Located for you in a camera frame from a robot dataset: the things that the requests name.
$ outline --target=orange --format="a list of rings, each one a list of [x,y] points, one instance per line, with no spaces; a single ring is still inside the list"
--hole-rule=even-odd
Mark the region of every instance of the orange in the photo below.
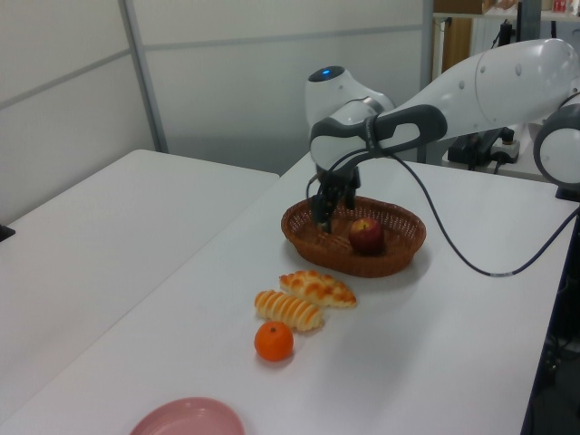
[[[284,360],[294,348],[292,330],[282,322],[266,322],[257,330],[254,347],[265,360]]]

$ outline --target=white wall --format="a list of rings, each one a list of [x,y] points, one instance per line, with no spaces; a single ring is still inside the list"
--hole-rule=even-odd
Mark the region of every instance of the white wall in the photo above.
[[[340,64],[397,104],[420,89],[422,0],[133,0],[169,152],[284,173],[305,82]]]
[[[117,0],[0,1],[0,223],[153,149]]]

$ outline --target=pastry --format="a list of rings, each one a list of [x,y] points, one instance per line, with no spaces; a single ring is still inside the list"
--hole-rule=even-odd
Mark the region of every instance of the pastry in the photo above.
[[[323,312],[320,308],[284,292],[260,292],[254,306],[257,313],[265,319],[283,322],[298,331],[309,331],[323,325]]]
[[[356,297],[344,283],[314,270],[280,276],[280,287],[318,306],[352,307]]]

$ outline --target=white table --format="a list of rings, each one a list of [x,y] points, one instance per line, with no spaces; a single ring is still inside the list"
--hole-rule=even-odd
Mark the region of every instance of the white table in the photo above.
[[[278,176],[138,150],[0,243],[0,422]]]
[[[412,165],[459,249],[506,271],[528,260],[575,204],[522,179]],[[256,357],[256,293],[311,267],[280,218],[304,196],[308,157],[0,426],[0,434],[127,435],[187,396],[230,405],[247,434],[518,434],[572,224],[525,273],[488,278],[453,254],[411,176],[361,165],[360,194],[417,214],[427,239],[380,279],[335,274],[359,298],[295,336],[292,361]]]
[[[520,141],[519,157],[517,158],[516,163],[506,163],[505,165],[500,166],[498,169],[498,175],[547,182],[547,179],[542,175],[534,161],[534,142],[530,136],[530,129],[538,130],[539,125],[518,124],[512,125],[509,128],[514,131],[514,138]],[[476,166],[475,171],[493,174],[496,165],[497,162],[491,161],[486,166]],[[448,152],[445,152],[441,158],[441,166],[456,169],[468,168],[468,165],[450,161],[448,158]]]

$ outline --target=cardboard box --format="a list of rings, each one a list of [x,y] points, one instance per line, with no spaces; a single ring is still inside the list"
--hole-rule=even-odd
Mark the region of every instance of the cardboard box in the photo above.
[[[495,3],[494,0],[433,0],[433,12],[483,15]]]

